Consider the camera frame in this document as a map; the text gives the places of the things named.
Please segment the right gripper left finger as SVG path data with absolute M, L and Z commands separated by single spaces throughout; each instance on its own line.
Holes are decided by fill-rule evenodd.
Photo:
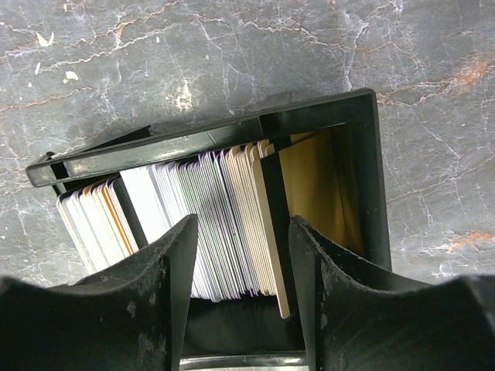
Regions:
M 73 285 L 1 279 L 3 370 L 177 370 L 198 219 Z

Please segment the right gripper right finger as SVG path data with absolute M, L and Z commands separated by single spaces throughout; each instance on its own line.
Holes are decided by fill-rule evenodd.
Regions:
M 494 278 L 425 284 L 292 218 L 288 245 L 311 370 L 492 370 Z

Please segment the white card stack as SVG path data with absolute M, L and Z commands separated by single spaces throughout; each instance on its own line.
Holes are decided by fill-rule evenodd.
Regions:
M 124 170 L 61 194 L 56 207 L 90 273 L 135 254 L 194 214 L 198 246 L 191 295 L 213 302 L 274 296 L 287 318 L 275 214 L 262 171 L 274 152 L 262 140 Z

